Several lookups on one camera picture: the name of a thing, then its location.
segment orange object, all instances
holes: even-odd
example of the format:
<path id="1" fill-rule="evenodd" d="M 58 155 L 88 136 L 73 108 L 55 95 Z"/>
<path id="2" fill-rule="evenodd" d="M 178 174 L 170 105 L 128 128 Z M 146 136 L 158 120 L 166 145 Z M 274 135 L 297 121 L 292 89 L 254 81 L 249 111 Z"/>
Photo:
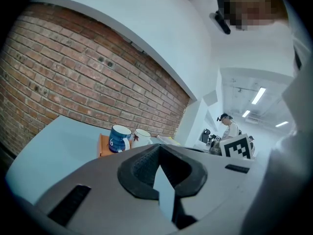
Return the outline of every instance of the orange object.
<path id="1" fill-rule="evenodd" d="M 109 149 L 109 136 L 104 136 L 100 134 L 99 140 L 98 140 L 98 153 L 97 157 L 105 157 L 115 154 L 114 152 L 111 152 Z"/>

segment blue mug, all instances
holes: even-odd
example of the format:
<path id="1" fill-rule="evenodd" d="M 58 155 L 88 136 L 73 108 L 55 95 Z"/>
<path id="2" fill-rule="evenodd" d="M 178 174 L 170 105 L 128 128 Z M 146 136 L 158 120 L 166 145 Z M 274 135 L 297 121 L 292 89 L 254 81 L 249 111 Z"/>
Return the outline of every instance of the blue mug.
<path id="1" fill-rule="evenodd" d="M 130 149 L 129 139 L 132 131 L 121 125 L 112 127 L 109 137 L 109 149 L 111 152 L 117 153 Z"/>

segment black rubber pad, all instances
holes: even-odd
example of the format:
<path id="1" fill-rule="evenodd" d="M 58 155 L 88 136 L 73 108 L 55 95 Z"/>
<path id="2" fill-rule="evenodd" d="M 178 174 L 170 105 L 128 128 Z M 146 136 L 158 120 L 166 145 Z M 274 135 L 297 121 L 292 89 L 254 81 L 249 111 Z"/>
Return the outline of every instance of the black rubber pad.
<path id="1" fill-rule="evenodd" d="M 233 170 L 233 171 L 237 171 L 237 172 L 241 172 L 241 173 L 248 173 L 248 171 L 250 170 L 249 168 L 247 167 L 242 167 L 242 166 L 237 166 L 237 165 L 231 165 L 231 164 L 228 164 L 225 166 L 226 169 L 229 169 L 229 170 Z"/>
<path id="2" fill-rule="evenodd" d="M 76 186 L 48 215 L 59 225 L 65 226 L 91 190 L 88 186 Z"/>
<path id="3" fill-rule="evenodd" d="M 196 195 L 207 179 L 203 164 L 163 144 L 155 144 L 125 160 L 118 168 L 117 177 L 134 197 L 158 200 L 153 184 L 159 166 L 179 198 Z"/>

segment mug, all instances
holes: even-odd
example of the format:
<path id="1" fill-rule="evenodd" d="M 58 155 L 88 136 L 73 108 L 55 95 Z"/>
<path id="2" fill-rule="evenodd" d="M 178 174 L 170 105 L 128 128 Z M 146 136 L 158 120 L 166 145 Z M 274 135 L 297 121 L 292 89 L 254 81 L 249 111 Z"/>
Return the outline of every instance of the mug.
<path id="1" fill-rule="evenodd" d="M 114 125 L 112 127 L 109 137 L 109 149 L 111 152 L 117 153 L 129 150 L 129 139 L 132 131 L 121 125 Z"/>
<path id="2" fill-rule="evenodd" d="M 134 139 L 132 143 L 132 148 L 144 146 L 147 144 L 153 144 L 151 139 L 151 134 L 147 131 L 136 129 L 134 133 Z"/>

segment white table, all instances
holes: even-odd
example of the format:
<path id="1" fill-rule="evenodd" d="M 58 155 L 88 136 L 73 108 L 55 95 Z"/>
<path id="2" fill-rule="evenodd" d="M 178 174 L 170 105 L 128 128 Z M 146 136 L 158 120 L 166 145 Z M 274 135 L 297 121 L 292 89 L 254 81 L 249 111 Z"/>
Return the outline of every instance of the white table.
<path id="1" fill-rule="evenodd" d="M 210 146 L 207 146 L 206 143 L 197 140 L 195 145 L 194 145 L 195 149 L 199 149 L 199 150 L 203 150 L 204 152 L 209 152 L 210 150 Z"/>
<path id="2" fill-rule="evenodd" d="M 109 136 L 110 130 L 59 116 L 12 163 L 5 177 L 12 192 L 35 204 L 55 183 L 97 158 L 100 133 Z"/>

